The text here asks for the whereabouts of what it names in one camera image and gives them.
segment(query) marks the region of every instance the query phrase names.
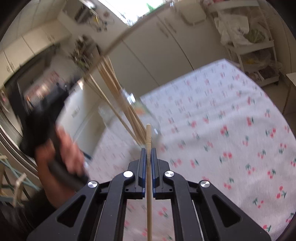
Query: black sleeve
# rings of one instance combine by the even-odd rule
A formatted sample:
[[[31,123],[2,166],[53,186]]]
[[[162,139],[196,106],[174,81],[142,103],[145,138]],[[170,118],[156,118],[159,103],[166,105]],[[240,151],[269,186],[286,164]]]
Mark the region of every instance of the black sleeve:
[[[54,211],[44,190],[36,193],[24,207],[0,206],[1,240],[25,241],[30,232]]]

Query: person's arm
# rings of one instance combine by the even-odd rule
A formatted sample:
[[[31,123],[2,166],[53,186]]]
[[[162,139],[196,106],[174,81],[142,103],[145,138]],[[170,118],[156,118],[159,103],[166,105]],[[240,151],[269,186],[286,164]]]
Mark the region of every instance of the person's arm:
[[[74,144],[63,129],[57,130],[61,140],[61,156],[70,173],[82,175],[84,173],[84,157],[78,146]],[[33,198],[26,202],[24,207],[12,208],[0,206],[0,237],[5,241],[26,240],[39,224],[50,214],[66,202],[74,191],[59,183],[48,169],[48,162],[55,155],[52,142],[48,141],[36,149],[35,160],[37,163],[38,176],[43,190],[36,193]]]

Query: white plastic bag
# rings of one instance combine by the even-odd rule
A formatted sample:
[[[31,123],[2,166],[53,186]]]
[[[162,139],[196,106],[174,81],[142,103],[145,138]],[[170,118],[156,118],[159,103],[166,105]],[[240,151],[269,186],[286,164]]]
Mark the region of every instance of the white plastic bag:
[[[251,45],[252,43],[249,42],[245,37],[244,34],[249,32],[249,21],[248,17],[243,15],[236,15],[236,14],[223,14],[223,18],[228,24],[231,34],[234,38],[234,41],[238,45]],[[219,18],[214,18],[216,28],[218,29],[221,35],[221,43],[226,45],[231,43],[231,39],[227,28],[224,22]]]

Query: ceiling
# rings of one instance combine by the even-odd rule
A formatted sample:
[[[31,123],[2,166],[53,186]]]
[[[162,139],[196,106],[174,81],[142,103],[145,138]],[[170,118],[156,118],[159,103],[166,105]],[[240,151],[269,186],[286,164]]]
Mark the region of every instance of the ceiling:
[[[30,29],[56,19],[65,2],[66,0],[31,0],[8,28],[0,42],[0,50]]]

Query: bundle of chopsticks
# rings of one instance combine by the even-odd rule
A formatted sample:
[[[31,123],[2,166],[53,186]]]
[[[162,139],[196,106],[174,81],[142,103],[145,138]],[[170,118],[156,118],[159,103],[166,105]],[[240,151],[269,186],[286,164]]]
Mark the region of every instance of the bundle of chopsticks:
[[[146,144],[146,129],[143,123],[141,122],[140,118],[136,114],[133,106],[128,102],[127,98],[125,97],[123,93],[123,89],[116,78],[116,75],[109,57],[107,58],[102,57],[102,61],[98,65],[98,70],[104,82],[106,83],[107,87],[109,88],[110,92],[112,93],[116,103],[118,104],[120,109],[125,114],[127,120],[129,121],[133,129],[133,132],[123,121],[121,116],[118,114],[116,109],[112,106],[112,104],[110,103],[106,95],[103,93],[103,91],[101,90],[101,88],[99,87],[99,85],[96,83],[96,81],[91,75],[89,75],[89,80],[94,84],[99,96],[112,109],[114,114],[118,117],[118,119],[121,121],[121,123],[123,124],[125,129],[128,131],[128,133],[132,136],[132,138],[136,141],[136,143],[139,146],[144,146]]]

